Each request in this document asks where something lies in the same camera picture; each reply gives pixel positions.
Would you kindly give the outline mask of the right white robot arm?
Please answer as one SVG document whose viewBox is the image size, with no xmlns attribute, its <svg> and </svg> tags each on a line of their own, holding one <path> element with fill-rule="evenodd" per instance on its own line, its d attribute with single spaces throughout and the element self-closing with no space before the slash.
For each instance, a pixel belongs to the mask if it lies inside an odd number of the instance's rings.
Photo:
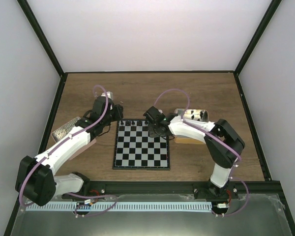
<svg viewBox="0 0 295 236">
<path fill-rule="evenodd" d="M 243 139 L 224 119 L 202 122 L 170 113 L 164 115 L 154 106 L 143 116 L 148 122 L 150 137 L 184 136 L 206 144 L 214 161 L 213 172 L 208 181 L 209 194 L 220 198 L 226 193 L 233 168 L 241 161 L 245 148 Z"/>
</svg>

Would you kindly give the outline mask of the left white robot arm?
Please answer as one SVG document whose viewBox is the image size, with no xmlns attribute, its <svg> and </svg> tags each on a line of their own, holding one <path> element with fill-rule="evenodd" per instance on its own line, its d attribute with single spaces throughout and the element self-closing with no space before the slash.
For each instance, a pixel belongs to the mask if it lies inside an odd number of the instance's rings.
<svg viewBox="0 0 295 236">
<path fill-rule="evenodd" d="M 80 173 L 56 176 L 60 167 L 96 143 L 96 137 L 112 122 L 123 119 L 123 107 L 113 103 L 109 91 L 97 97 L 93 108 L 74 123 L 73 128 L 48 150 L 32 158 L 24 157 L 19 165 L 15 189 L 19 200 L 28 198 L 43 206 L 53 197 L 74 193 L 84 199 L 90 194 L 88 178 Z"/>
</svg>

